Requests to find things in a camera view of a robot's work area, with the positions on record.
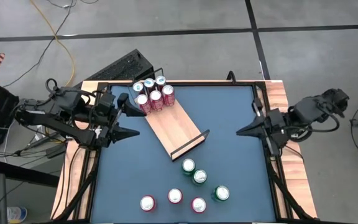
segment yellow cable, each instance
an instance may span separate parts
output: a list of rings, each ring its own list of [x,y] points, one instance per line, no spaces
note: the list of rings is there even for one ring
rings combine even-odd
[[[37,7],[37,5],[34,3],[33,0],[30,0],[31,4],[37,9],[37,11],[41,14],[41,16],[43,17],[43,19],[45,20],[45,22],[47,22],[49,28],[52,30],[53,36],[55,37],[56,41],[66,50],[66,52],[68,53],[68,56],[70,56],[71,59],[71,76],[70,79],[67,81],[65,86],[70,86],[71,81],[74,78],[74,73],[75,73],[75,66],[74,66],[74,59],[73,56],[71,56],[71,53],[68,51],[68,49],[66,48],[66,46],[64,46],[59,39],[56,36],[55,30],[53,29],[53,27],[50,25],[48,19],[45,17],[45,15],[41,12],[41,10]]]

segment blue table surface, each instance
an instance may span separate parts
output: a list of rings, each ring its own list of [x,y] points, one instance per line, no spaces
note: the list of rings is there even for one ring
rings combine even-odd
[[[113,94],[129,92],[114,86]],[[273,222],[270,186],[259,139],[236,136],[255,113],[250,86],[178,86],[175,96],[207,140],[172,162],[145,118],[120,117],[120,126],[140,135],[119,141],[102,150],[94,194],[92,223],[173,222]],[[195,186],[181,173],[181,162],[190,158],[208,174],[207,182]],[[211,192],[217,185],[230,190],[226,202],[215,202]],[[179,188],[183,201],[170,204],[168,191]],[[144,195],[153,195],[157,208],[140,209]],[[191,201],[203,197],[207,209],[197,214]]]

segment wooden tray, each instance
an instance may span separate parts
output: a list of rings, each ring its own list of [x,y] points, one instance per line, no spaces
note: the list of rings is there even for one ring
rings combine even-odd
[[[198,130],[177,100],[173,106],[152,111],[145,118],[172,161],[204,142],[209,133]]]

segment wooden board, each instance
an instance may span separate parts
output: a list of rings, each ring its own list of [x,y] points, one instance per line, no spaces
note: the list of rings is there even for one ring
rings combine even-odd
[[[96,90],[98,88],[98,83],[116,83],[116,84],[125,84],[130,83],[131,81],[84,81],[82,84],[82,90],[92,92],[93,90]],[[169,81],[169,83],[178,83],[178,82],[194,82],[194,83],[202,83],[202,82],[216,82],[216,83],[230,83],[230,80],[172,80]],[[287,96],[285,94],[284,84],[282,81],[260,81],[260,80],[238,80],[237,82],[265,82],[266,88],[267,88],[267,94],[268,94],[268,100],[271,109],[279,108],[280,111],[286,112],[288,108],[288,101]],[[288,145],[298,152],[300,152],[299,145],[294,142],[289,142]],[[60,181],[59,186],[57,189],[57,193],[55,196],[55,202],[53,205],[53,210],[55,210],[58,200],[60,198],[60,192],[63,188],[63,196],[69,193],[69,198],[72,198],[76,191],[78,190],[78,184],[80,181],[80,177],[77,175],[71,175],[71,181],[70,181],[70,189],[67,191],[67,183],[68,183],[68,166],[72,160],[72,155],[74,155],[74,152],[76,151],[78,145],[76,142],[71,141],[68,143],[67,147],[67,156],[66,156],[66,162],[64,167],[65,172],[65,184],[62,185],[63,176],[60,175]],[[82,164],[84,162],[83,156],[80,156],[81,152],[78,152],[78,154],[75,157],[75,161],[73,163],[72,172],[81,172],[82,170]],[[94,156],[91,156],[89,159],[89,169],[88,173],[90,171],[90,167],[93,163]],[[284,150],[283,156],[282,156],[282,162],[283,162],[283,169],[285,173],[285,179],[287,182],[287,187],[291,194],[294,196],[295,200],[303,207],[303,209],[312,217],[316,217],[316,210],[314,208],[313,198],[311,196],[310,188],[309,188],[309,182],[307,179],[307,175],[305,172],[305,167],[303,165],[303,161],[296,155],[294,155],[292,152],[288,150]],[[281,194],[281,192],[276,188],[276,193],[278,197],[278,205],[280,207],[280,213],[282,214],[282,217],[287,217],[287,214],[285,213],[285,206],[284,206],[284,199]],[[57,217],[64,209],[64,202],[65,197],[62,197],[62,201],[60,202],[60,206],[58,207],[58,210],[56,212],[55,217]],[[86,213],[86,207],[87,205],[91,203],[89,202],[89,190],[87,190],[83,196],[83,199],[81,201],[80,206],[80,216],[79,218],[85,218]]]
[[[166,106],[162,111],[151,112],[146,116],[146,120],[173,161],[205,140],[204,136],[201,136],[183,149],[174,152],[201,134],[177,100],[173,106]]]

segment green soda can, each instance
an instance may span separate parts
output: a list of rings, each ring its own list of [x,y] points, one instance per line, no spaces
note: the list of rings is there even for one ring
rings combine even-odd
[[[193,183],[195,185],[202,185],[206,182],[206,172],[204,170],[196,170],[193,174]]]
[[[224,202],[229,199],[229,189],[225,186],[219,185],[212,191],[212,199],[218,202]]]
[[[181,170],[183,174],[187,176],[191,176],[194,174],[194,171],[196,170],[196,164],[192,159],[185,159],[181,164]]]

